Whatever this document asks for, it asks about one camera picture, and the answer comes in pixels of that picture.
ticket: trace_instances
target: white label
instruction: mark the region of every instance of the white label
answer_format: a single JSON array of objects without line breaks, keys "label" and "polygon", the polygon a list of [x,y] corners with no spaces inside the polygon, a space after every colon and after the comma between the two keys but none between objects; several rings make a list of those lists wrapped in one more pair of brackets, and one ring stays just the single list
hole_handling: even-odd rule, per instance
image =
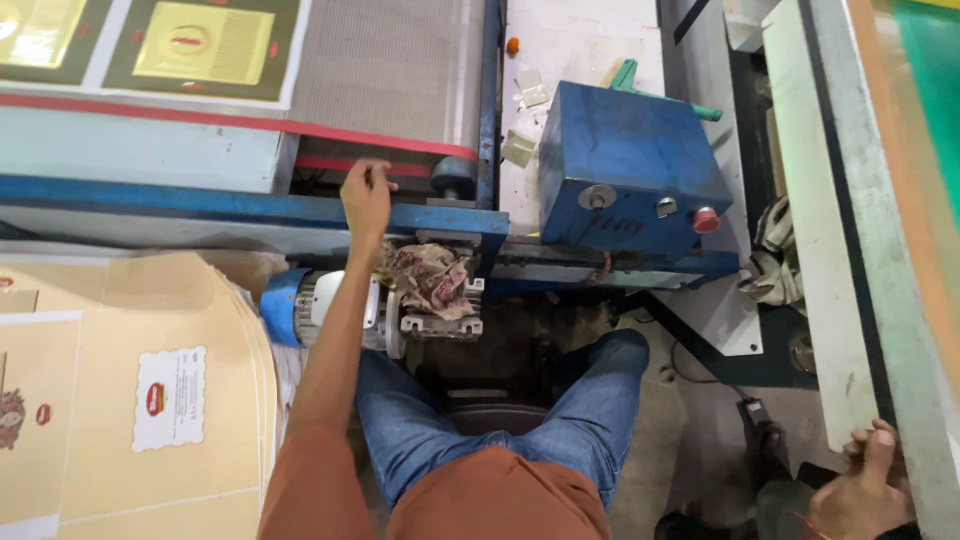
[{"label": "white label", "polygon": [[204,440],[206,347],[140,356],[133,451]]}]

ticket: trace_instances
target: orange t-shirt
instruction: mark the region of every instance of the orange t-shirt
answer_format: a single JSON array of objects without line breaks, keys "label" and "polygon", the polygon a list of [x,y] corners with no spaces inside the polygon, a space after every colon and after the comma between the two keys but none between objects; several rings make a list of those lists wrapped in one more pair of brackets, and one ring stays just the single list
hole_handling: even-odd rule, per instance
[{"label": "orange t-shirt", "polygon": [[[283,444],[258,537],[376,538],[341,433],[316,426]],[[610,538],[610,528],[587,477],[491,446],[417,482],[400,498],[387,537],[599,540]]]}]

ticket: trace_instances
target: fingernail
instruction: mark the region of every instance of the fingernail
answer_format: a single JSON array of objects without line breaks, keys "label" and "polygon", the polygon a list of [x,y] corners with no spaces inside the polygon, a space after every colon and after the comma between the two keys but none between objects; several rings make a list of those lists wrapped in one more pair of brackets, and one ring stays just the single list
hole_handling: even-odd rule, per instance
[{"label": "fingernail", "polygon": [[897,444],[897,441],[894,440],[894,436],[890,434],[890,431],[877,431],[876,442],[883,446],[894,446]]}]

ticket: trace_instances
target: blue control box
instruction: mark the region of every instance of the blue control box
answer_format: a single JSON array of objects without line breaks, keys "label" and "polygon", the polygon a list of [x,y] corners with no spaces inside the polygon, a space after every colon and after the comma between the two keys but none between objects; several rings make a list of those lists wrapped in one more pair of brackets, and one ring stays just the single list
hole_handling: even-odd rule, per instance
[{"label": "blue control box", "polygon": [[731,204],[689,104],[560,83],[540,142],[543,243],[680,258]]}]

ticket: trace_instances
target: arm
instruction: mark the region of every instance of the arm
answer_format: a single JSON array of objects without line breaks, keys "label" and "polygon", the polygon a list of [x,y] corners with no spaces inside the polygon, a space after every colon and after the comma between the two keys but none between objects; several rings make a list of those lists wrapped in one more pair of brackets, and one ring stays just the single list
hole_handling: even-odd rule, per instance
[{"label": "arm", "polygon": [[360,160],[347,176],[340,198],[350,227],[347,272],[324,319],[317,344],[310,349],[297,397],[290,411],[287,436],[314,425],[347,432],[356,393],[363,315],[370,276],[383,234],[390,223],[390,164]]}]

